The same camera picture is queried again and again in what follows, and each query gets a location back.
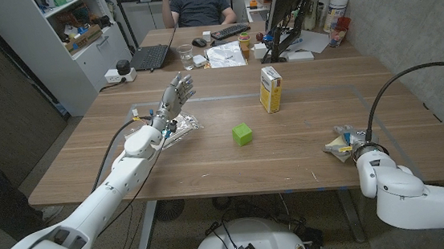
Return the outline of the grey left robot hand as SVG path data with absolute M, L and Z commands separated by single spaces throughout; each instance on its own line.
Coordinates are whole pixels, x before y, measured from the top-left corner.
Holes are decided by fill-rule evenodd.
M 166 129 L 169 122 L 180 113 L 182 106 L 195 93 L 192 89 L 191 74 L 182 76 L 181 72 L 173 78 L 165 89 L 159 103 L 157 114 L 154 115 L 152 126 L 159 131 Z

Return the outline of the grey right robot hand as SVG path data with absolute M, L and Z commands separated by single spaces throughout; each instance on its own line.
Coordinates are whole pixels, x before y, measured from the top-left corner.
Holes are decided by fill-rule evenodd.
M 326 152 L 330 152 L 336 156 L 342 162 L 347 161 L 350 157 L 354 161 L 357 161 L 363 154 L 367 152 L 380 151 L 384 149 L 378 144 L 379 137 L 376 134 L 372 134 L 368 139 L 367 130 L 357 129 L 351 125 L 337 125 L 333 128 L 334 133 L 338 134 L 338 137 L 328 143 L 324 148 Z

